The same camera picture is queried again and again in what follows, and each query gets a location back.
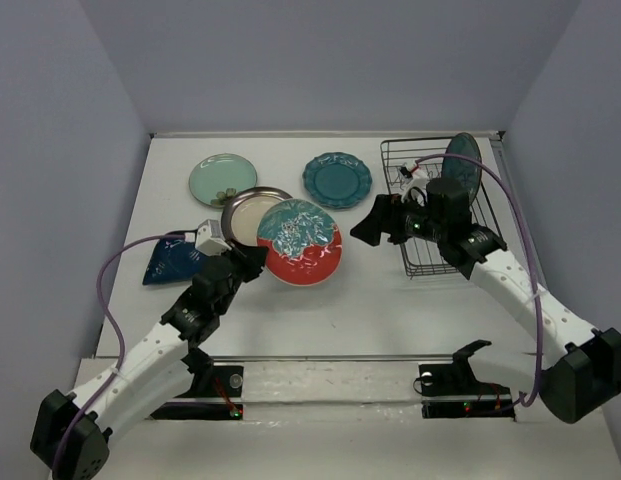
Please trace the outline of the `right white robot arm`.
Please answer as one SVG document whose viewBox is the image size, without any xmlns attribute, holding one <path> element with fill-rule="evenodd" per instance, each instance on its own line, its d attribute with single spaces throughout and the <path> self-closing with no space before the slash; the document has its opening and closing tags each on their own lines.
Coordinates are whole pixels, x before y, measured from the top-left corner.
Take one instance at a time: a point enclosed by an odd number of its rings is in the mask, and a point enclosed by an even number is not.
<svg viewBox="0 0 621 480">
<path fill-rule="evenodd" d="M 456 180 L 435 178 L 425 198 L 380 194 L 370 213 L 350 231 L 376 247 L 420 238 L 491 296 L 536 343 L 534 355 L 502 354 L 476 340 L 452 356 L 452 384 L 472 392 L 496 383 L 519 392 L 520 405 L 541 400 L 559 420 L 574 424 L 621 394 L 621 333 L 600 330 L 571 312 L 540 286 L 493 230 L 473 221 L 466 190 Z"/>
</svg>

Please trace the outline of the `red and teal floral plate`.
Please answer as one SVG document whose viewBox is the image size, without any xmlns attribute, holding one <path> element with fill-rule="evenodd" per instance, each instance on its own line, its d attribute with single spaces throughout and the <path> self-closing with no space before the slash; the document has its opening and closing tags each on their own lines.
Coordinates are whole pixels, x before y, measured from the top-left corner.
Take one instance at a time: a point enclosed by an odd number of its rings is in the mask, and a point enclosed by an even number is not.
<svg viewBox="0 0 621 480">
<path fill-rule="evenodd" d="M 336 221 L 321 207 L 302 199 L 284 200 L 262 217 L 257 245 L 266 247 L 266 268 L 293 286 L 314 286 L 338 269 L 343 250 Z"/>
</svg>

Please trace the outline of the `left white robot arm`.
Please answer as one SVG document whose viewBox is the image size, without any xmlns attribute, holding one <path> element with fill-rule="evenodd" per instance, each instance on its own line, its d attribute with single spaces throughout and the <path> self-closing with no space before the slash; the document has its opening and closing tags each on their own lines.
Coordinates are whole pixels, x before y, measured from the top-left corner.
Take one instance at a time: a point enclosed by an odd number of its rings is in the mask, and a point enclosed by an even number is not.
<svg viewBox="0 0 621 480">
<path fill-rule="evenodd" d="M 30 449 L 52 478 L 94 478 L 136 423 L 183 392 L 209 388 L 214 362 L 201 346 L 239 287 L 263 272 L 267 255 L 265 247 L 235 244 L 209 258 L 139 343 L 71 392 L 53 390 L 42 400 Z"/>
</svg>

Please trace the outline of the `dark teal speckled plate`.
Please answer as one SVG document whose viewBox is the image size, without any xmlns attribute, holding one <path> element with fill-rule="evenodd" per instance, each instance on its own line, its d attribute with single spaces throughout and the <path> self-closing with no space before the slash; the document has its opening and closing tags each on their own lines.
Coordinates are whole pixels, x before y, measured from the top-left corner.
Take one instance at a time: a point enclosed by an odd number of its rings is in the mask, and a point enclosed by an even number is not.
<svg viewBox="0 0 621 480">
<path fill-rule="evenodd" d="M 467 132 L 451 138 L 441 166 L 441 176 L 457 180 L 473 203 L 481 186 L 481 152 L 476 139 Z"/>
</svg>

